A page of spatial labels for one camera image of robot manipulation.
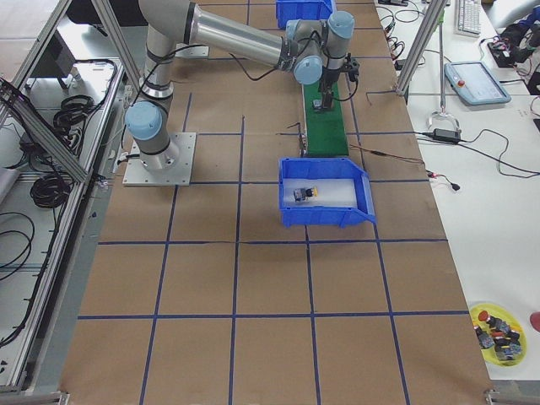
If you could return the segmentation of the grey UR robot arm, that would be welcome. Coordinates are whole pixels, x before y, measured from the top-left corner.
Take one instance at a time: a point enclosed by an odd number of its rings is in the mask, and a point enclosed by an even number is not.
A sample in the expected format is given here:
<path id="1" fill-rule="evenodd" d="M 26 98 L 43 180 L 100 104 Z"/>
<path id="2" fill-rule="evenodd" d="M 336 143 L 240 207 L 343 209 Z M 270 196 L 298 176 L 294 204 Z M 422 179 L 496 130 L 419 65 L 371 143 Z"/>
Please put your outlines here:
<path id="1" fill-rule="evenodd" d="M 346 11 L 325 19 L 289 19 L 283 36 L 269 34 L 203 10 L 193 1 L 142 1 L 148 24 L 146 71 L 125 123 L 139 149 L 145 170 L 160 172 L 189 165 L 181 147 L 166 129 L 173 97 L 170 67 L 175 54 L 197 46 L 216 47 L 234 59 L 245 57 L 272 71 L 292 73 L 304 88 L 306 140 L 309 157 L 348 155 L 343 119 L 336 94 L 344 74 L 352 82 L 359 64 L 349 53 L 355 20 Z"/>

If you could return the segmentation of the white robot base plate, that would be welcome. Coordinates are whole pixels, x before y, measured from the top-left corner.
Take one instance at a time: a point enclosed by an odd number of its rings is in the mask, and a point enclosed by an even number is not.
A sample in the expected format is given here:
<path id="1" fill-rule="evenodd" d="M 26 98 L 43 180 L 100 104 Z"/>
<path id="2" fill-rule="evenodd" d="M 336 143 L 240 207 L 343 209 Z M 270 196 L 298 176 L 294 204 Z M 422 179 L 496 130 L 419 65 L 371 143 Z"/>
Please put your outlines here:
<path id="1" fill-rule="evenodd" d="M 169 148 L 158 155 L 142 153 L 134 141 L 131 154 L 139 154 L 139 157 L 127 161 L 123 185 L 188 186 L 196 141 L 197 134 L 194 132 L 171 133 Z"/>

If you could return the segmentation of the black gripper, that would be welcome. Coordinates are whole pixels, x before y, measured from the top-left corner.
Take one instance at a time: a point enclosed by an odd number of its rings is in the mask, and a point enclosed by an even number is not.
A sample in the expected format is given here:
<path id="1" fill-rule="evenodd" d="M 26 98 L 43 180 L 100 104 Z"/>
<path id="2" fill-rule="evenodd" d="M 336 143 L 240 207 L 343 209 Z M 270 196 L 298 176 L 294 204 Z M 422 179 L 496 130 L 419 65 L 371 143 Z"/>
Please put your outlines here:
<path id="1" fill-rule="evenodd" d="M 340 76 L 340 69 L 330 69 L 324 67 L 322 69 L 322 75 L 320 78 L 320 91 L 321 91 L 321 110 L 331 111 L 334 103 L 334 93 L 332 90 L 333 85 L 338 81 Z"/>

